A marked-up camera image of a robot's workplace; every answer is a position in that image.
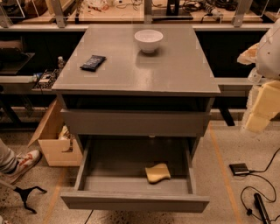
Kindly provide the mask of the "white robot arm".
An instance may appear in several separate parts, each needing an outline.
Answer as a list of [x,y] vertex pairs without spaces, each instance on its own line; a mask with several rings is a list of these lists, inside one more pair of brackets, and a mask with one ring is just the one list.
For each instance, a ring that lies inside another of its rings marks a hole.
[[248,75],[248,80],[255,85],[248,95],[242,125],[247,131],[260,133],[280,113],[280,19],[237,61],[255,64]]

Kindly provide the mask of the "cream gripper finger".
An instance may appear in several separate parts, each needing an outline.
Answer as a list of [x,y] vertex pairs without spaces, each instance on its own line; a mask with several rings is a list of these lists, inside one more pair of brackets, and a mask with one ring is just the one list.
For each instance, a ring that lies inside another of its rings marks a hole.
[[268,81],[253,86],[249,92],[247,110],[244,113],[244,129],[260,133],[280,113],[280,81]]

